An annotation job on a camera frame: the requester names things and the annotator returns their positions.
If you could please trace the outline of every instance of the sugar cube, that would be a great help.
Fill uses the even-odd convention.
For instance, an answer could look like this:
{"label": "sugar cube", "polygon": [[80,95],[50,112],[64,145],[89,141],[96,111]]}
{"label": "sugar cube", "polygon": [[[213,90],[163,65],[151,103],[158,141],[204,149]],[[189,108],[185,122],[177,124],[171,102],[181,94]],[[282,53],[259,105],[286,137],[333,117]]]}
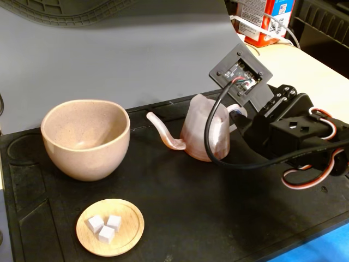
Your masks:
{"label": "sugar cube", "polygon": [[107,226],[103,226],[102,230],[99,232],[98,239],[100,242],[105,244],[110,244],[114,238],[115,230]]}
{"label": "sugar cube", "polygon": [[95,234],[104,226],[103,219],[96,215],[88,220],[88,227]]}
{"label": "sugar cube", "polygon": [[121,217],[110,215],[107,222],[107,227],[114,228],[115,232],[119,232],[120,226],[121,226]]}

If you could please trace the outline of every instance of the gooseneck spout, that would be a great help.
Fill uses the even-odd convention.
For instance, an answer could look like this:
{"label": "gooseneck spout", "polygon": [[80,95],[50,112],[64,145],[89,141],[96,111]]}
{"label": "gooseneck spout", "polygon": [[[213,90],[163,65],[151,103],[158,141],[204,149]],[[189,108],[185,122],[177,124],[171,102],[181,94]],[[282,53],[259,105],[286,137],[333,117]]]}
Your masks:
{"label": "gooseneck spout", "polygon": [[152,112],[147,114],[147,118],[153,123],[158,130],[164,144],[173,150],[185,150],[185,142],[183,139],[174,139],[164,123]]}

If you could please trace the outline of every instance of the pink teapot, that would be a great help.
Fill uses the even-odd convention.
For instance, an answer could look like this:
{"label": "pink teapot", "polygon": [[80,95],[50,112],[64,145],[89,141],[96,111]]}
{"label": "pink teapot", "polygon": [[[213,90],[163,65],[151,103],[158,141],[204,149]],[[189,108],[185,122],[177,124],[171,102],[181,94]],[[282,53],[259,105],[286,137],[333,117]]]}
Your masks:
{"label": "pink teapot", "polygon": [[[167,147],[173,150],[184,150],[188,155],[198,160],[210,162],[206,154],[203,134],[208,114],[214,103],[214,100],[201,94],[193,97],[179,139],[174,139],[171,136],[164,123],[154,113],[149,112],[147,118],[154,124]],[[229,113],[231,111],[239,111],[247,116],[246,110],[237,104],[227,108],[222,104],[219,105],[209,131],[209,144],[218,159],[226,157],[229,153],[230,132],[236,129],[235,125],[229,126]]]}

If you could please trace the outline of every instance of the gray backdrop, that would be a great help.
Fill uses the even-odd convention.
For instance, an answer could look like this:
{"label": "gray backdrop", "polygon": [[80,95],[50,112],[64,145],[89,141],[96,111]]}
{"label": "gray backdrop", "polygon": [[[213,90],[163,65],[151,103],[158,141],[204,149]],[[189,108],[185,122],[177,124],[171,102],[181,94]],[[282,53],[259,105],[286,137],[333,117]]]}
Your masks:
{"label": "gray backdrop", "polygon": [[38,127],[72,99],[132,108],[218,89],[208,73],[239,42],[223,0],[140,0],[80,28],[0,8],[1,131]]}

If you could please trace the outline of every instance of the wooden plate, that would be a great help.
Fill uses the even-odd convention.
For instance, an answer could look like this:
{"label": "wooden plate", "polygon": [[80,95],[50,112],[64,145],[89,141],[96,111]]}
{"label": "wooden plate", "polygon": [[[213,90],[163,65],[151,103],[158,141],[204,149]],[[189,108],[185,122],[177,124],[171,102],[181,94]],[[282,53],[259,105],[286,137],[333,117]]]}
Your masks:
{"label": "wooden plate", "polygon": [[[100,215],[107,223],[109,215],[121,216],[120,231],[110,244],[98,240],[98,234],[87,226],[87,221]],[[76,225],[76,234],[85,249],[102,257],[114,257],[133,248],[144,231],[144,219],[141,211],[132,203],[122,199],[105,199],[89,206],[79,217]]]}

